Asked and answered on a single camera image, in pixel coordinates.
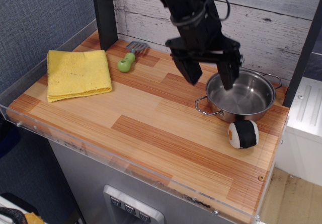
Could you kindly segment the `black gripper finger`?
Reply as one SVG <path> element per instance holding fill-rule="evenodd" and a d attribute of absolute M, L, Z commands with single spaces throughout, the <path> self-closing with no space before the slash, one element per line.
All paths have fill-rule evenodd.
<path fill-rule="evenodd" d="M 183 75 L 185 80 L 188 83 L 195 85 L 202 76 L 202 69 L 199 62 L 191 59 L 178 59 L 175 57 L 173 60 L 177 69 Z"/>
<path fill-rule="evenodd" d="M 221 58 L 217 63 L 217 70 L 225 90 L 233 87 L 239 77 L 240 58 Z"/>

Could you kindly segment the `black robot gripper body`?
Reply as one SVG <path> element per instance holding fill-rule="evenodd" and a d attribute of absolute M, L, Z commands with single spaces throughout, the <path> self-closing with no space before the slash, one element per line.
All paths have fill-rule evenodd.
<path fill-rule="evenodd" d="M 166 41 L 178 59 L 217 65 L 241 65 L 240 43 L 227 38 L 214 2 L 195 3 L 171 9 L 171 22 L 180 36 Z"/>

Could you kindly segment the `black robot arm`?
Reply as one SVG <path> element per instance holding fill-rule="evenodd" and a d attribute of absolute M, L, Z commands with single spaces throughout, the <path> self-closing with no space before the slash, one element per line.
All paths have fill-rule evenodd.
<path fill-rule="evenodd" d="M 239 76 L 240 43 L 227 38 L 214 0 L 161 0 L 180 36 L 166 41 L 172 59 L 187 82 L 195 85 L 202 75 L 201 62 L 214 63 L 223 86 L 232 88 Z"/>

